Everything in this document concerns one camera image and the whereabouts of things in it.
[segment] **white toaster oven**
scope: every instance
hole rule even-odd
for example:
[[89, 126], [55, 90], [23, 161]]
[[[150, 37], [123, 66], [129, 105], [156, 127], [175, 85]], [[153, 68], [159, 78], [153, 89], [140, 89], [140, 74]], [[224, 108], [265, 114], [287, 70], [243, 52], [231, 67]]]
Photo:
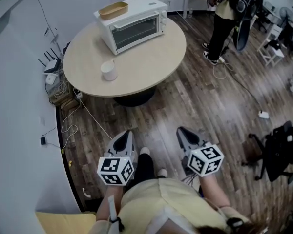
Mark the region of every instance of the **white toaster oven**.
[[126, 0], [128, 12], [104, 20], [99, 12], [94, 15], [101, 37], [117, 55], [139, 43], [165, 32], [167, 5], [158, 0]]

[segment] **fan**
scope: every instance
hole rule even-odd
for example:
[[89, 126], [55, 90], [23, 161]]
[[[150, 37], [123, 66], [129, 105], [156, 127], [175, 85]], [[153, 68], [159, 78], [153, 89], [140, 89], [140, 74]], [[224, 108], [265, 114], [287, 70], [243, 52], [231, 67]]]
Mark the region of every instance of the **fan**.
[[280, 9], [280, 17], [281, 17], [281, 22], [280, 22], [279, 26], [283, 27], [286, 20], [293, 21], [293, 12], [291, 9], [289, 9], [287, 7], [282, 7]]

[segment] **black pants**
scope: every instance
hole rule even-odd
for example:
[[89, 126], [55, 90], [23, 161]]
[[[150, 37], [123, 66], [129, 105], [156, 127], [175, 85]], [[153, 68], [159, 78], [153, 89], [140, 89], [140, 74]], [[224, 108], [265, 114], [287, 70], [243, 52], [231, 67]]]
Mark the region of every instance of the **black pants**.
[[282, 30], [282, 32], [279, 35], [278, 39], [279, 39], [279, 41], [284, 39], [284, 45], [286, 47], [288, 47], [290, 45], [290, 43], [291, 43], [292, 35], [293, 35], [293, 28], [287, 22], [287, 24], [284, 27], [284, 30]]
[[138, 166], [135, 172], [135, 178], [127, 185], [126, 191], [143, 181], [154, 178], [156, 178], [156, 176], [151, 156], [148, 154], [141, 154], [138, 157]]
[[218, 60], [224, 42], [236, 24], [235, 20], [223, 19], [215, 14], [214, 32], [209, 43], [209, 59]]

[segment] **backpack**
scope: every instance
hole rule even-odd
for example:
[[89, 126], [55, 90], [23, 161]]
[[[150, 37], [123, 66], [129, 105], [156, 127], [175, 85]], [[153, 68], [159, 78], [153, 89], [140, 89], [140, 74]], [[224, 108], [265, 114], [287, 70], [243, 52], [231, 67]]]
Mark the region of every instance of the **backpack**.
[[236, 12], [238, 20], [252, 20], [262, 9], [264, 0], [229, 0], [230, 7]]

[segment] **black office chair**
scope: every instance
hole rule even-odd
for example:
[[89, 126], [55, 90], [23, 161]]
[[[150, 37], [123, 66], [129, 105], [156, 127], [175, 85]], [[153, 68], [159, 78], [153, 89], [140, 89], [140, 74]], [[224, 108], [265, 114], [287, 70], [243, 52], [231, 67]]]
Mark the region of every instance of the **black office chair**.
[[292, 130], [291, 122], [287, 121], [283, 126], [274, 129], [272, 134], [266, 136], [265, 146], [257, 135], [249, 134], [249, 138], [256, 140], [262, 154], [250, 162], [242, 162], [242, 166], [253, 166], [261, 159], [263, 160], [261, 173], [260, 176], [255, 177], [256, 181], [263, 178], [265, 169], [270, 182], [281, 175], [288, 177], [288, 184], [293, 181], [293, 172], [284, 171], [290, 163], [293, 164], [293, 153], [289, 152], [292, 149], [290, 146], [293, 147], [293, 141], [287, 141], [287, 136], [293, 135]]

